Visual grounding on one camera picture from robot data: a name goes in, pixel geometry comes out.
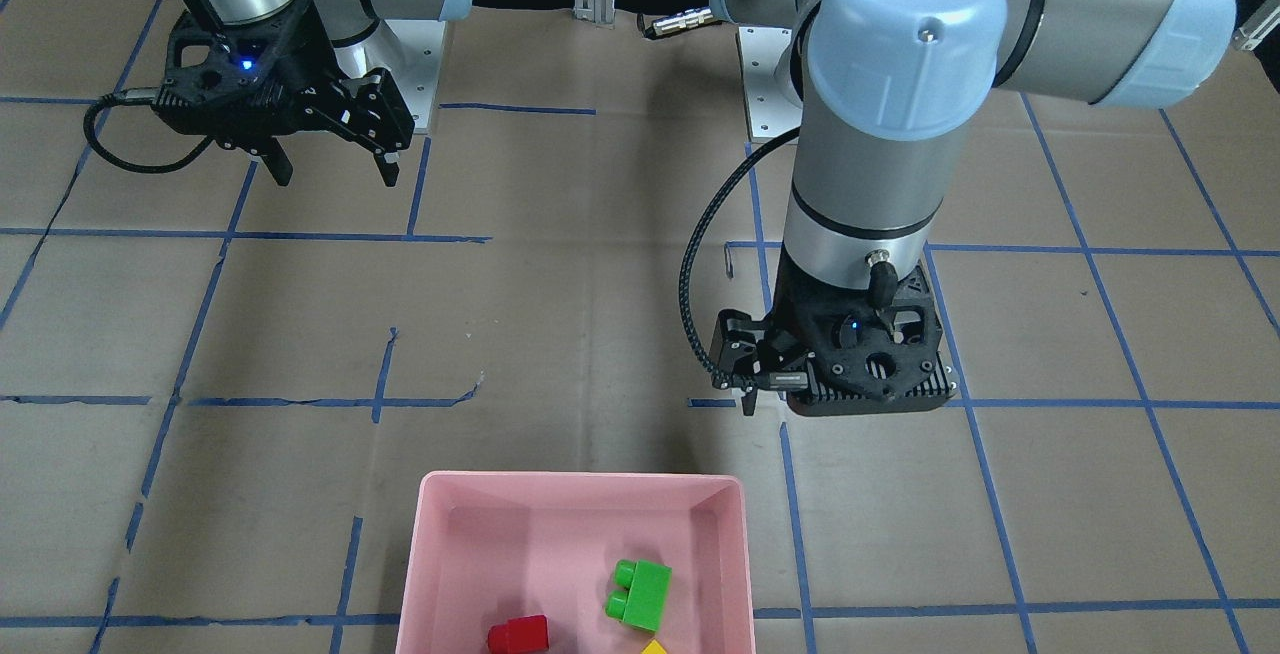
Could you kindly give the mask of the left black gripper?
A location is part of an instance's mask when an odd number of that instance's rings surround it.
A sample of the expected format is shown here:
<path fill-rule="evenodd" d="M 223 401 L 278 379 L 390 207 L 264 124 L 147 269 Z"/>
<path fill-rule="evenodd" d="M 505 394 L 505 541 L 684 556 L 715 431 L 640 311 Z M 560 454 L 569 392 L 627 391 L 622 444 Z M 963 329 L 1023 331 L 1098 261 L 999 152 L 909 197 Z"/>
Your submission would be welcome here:
<path fill-rule="evenodd" d="M 769 315 L 755 320 L 739 308 L 723 308 L 716 317 L 710 360 L 713 387 L 741 390 L 746 417 L 756 411 L 758 392 L 801 390 L 801 343 Z"/>

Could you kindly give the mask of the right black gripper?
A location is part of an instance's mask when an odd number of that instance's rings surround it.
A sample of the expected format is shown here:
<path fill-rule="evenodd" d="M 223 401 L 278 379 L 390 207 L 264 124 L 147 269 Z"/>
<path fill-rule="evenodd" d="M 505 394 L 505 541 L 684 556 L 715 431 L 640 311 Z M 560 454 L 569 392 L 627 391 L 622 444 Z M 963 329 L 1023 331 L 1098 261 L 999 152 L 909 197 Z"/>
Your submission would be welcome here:
<path fill-rule="evenodd" d="M 389 69 L 346 76 L 325 36 L 216 35 L 210 44 L 248 88 L 214 110 L 220 147 L 259 156 L 276 186 L 289 186 L 294 168 L 279 136 L 326 131 L 374 154 L 383 184 L 397 186 L 413 116 Z"/>

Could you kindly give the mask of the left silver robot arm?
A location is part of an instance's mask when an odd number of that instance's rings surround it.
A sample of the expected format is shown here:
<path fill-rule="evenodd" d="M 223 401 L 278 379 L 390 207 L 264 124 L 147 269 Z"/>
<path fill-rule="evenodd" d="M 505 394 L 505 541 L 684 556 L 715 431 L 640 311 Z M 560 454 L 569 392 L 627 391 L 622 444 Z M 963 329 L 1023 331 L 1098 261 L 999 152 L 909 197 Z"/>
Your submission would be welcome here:
<path fill-rule="evenodd" d="M 1216 70 L 1236 0 L 709 0 L 721 19 L 791 31 L 776 76 L 799 125 L 736 168 L 678 271 L 690 347 L 753 413 L 764 392 L 804 416 L 905 413 L 954 394 L 923 250 L 972 118 L 995 90 L 1157 110 Z M 774 298 L 692 323 L 712 218 L 768 154 L 797 145 Z"/>

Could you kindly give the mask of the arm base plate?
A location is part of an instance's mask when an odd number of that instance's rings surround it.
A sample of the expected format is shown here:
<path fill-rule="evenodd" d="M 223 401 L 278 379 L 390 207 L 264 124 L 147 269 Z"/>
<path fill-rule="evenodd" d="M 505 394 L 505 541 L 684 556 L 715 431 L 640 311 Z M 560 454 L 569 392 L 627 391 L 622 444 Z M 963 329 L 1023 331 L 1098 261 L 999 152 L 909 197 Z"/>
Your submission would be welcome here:
<path fill-rule="evenodd" d="M 449 24 L 443 20 L 385 20 L 396 38 L 396 81 L 413 116 L 416 134 L 429 134 L 436 111 Z"/>
<path fill-rule="evenodd" d="M 740 26 L 737 44 L 748 138 L 763 145 L 801 122 L 803 102 L 790 77 L 792 31 Z"/>

